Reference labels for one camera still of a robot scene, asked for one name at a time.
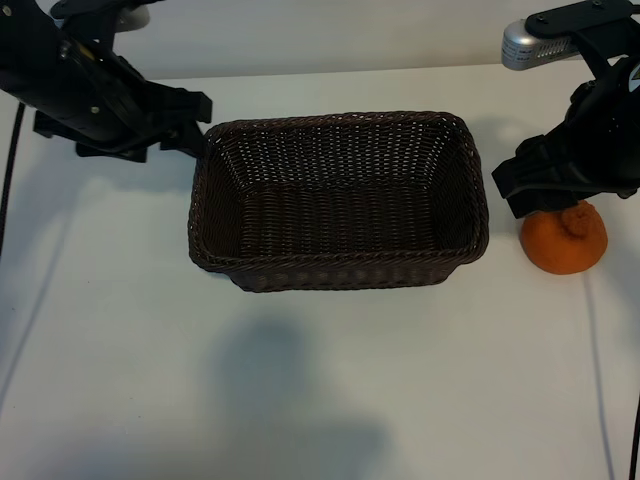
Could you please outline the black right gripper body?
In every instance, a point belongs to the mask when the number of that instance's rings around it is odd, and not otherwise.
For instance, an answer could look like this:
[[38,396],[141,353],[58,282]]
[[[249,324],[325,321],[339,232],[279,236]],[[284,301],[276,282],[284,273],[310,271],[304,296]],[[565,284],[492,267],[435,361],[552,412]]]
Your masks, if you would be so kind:
[[588,198],[639,190],[639,59],[625,57],[571,94],[563,121],[564,179],[553,194]]

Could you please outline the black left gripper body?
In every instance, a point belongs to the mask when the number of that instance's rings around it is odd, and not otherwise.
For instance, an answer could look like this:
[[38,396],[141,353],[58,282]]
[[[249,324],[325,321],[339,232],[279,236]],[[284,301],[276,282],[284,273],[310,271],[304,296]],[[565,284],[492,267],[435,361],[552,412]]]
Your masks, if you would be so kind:
[[145,7],[4,7],[1,89],[35,109],[36,133],[75,142],[78,155],[143,163],[168,131],[168,91],[113,45],[148,22]]

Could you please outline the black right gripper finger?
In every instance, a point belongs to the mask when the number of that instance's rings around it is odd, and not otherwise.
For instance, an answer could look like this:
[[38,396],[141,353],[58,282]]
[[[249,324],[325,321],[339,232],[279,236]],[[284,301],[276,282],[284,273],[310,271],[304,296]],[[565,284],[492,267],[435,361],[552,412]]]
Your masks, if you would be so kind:
[[574,200],[568,180],[574,160],[575,147],[568,140],[541,135],[523,141],[514,157],[495,168],[492,178],[505,200],[521,194]]
[[579,200],[572,192],[560,190],[524,190],[507,198],[516,219],[540,212],[558,212],[574,207]]

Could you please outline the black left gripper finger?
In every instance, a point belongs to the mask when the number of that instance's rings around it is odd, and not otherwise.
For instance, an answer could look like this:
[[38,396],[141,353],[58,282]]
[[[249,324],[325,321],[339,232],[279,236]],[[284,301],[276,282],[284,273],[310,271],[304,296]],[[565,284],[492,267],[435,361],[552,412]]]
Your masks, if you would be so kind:
[[201,158],[205,152],[205,137],[197,123],[186,122],[170,128],[160,141],[159,148]]
[[166,94],[167,110],[186,120],[210,123],[213,102],[203,92],[192,92],[183,88],[170,88]]

